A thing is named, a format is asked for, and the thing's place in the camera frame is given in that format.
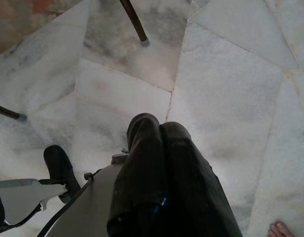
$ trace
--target cable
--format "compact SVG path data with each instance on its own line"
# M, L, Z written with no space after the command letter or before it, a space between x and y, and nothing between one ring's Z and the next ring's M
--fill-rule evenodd
M40 231L37 237L44 237L47 232L50 230L50 228L53 226L53 224L60 218L60 216L65 213L70 206L79 198L79 196L84 193L84 191L87 189L87 187L92 183L94 180L94 175L97 174L100 170L97 170L94 174L88 173L88 180L87 183L80 189L80 191L64 206L62 207L57 213L54 214L54 216L48 221L48 223L43 227L43 229Z
M4 223L0 233L3 233L5 231L9 231L10 229L13 229L13 228L20 227L20 226L24 225L27 221L29 221L30 218L32 218L36 213L38 213L40 211L41 211L41 204L39 203L38 206L24 220L22 220L18 224L10 226L10 225Z

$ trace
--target dark trousers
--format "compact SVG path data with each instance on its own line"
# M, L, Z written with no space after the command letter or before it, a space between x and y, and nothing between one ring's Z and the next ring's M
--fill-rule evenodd
M218 177L179 123L133 118L110 237L242 237Z

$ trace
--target toe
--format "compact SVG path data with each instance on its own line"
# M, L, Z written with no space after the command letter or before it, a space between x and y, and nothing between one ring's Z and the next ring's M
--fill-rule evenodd
M269 232L268 232L268 235L269 235L270 237L279 237L278 235L275 234L274 231L269 231Z
M281 234L281 232L280 232L280 230L278 229L278 227L277 226L275 226L275 225L271 225L270 226L270 229L277 235L277 236L282 236L282 234Z
M285 237L295 237L284 223L279 222L276 226Z

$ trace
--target chair leg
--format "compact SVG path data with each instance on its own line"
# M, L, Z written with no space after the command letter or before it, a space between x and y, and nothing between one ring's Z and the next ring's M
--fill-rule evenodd
M144 32L144 29L141 25L141 22L138 18L138 15L136 11L134 10L130 0L120 0L123 8L127 12L134 28L136 29L136 32L138 33L138 36L141 41L142 46L148 46L150 44L148 37L146 36L146 33Z
M8 110L8 109L6 109L2 106L0 106L0 114L4 115L4 116L7 116L7 117L10 117L10 118L15 119L15 120L19 120L19 121L25 121L27 119L26 115L16 113L16 112Z

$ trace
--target white marble tile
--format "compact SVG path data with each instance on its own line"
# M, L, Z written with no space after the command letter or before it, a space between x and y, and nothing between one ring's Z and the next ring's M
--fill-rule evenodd
M55 18L52 23L86 28L91 0L83 0Z
M43 151L47 146L60 145L70 155L71 142L74 132L74 122L71 111L61 109L59 104L67 105L70 100L57 102L53 110L47 107L41 112L29 115L26 122L19 122L0 115L0 175L9 178L49 177L43 160ZM44 118L46 112L61 114L61 120Z
M70 156L76 122L76 98L70 94L29 117L47 146L57 144Z
M126 132L131 117L83 99L77 100L77 118L72 155L70 157L77 180L86 181L83 174L110 165L112 155L127 148Z
M266 2L304 69L304 0L267 0Z
M262 0L211 0L191 21L276 65L298 66Z
M48 24L0 57L0 104L34 113L75 87L85 29Z
M48 221L54 216L64 204L60 201L58 197L51 198L47 203L47 209L45 211L38 212L33 218L31 218L25 226L34 228L32 232L41 231L41 229L48 223Z
M243 233L281 81L279 67L188 24L168 120L213 166Z
M188 19L190 20L201 8L203 8L210 0L192 0L190 4L190 12Z
M142 47L119 1L92 0L82 57L171 91L190 4L131 1L150 40Z
M248 237L266 236L269 225L285 222L304 236L304 74L285 73L267 144Z
M85 59L79 70L76 92L81 97L128 117L147 112L165 121L169 92Z

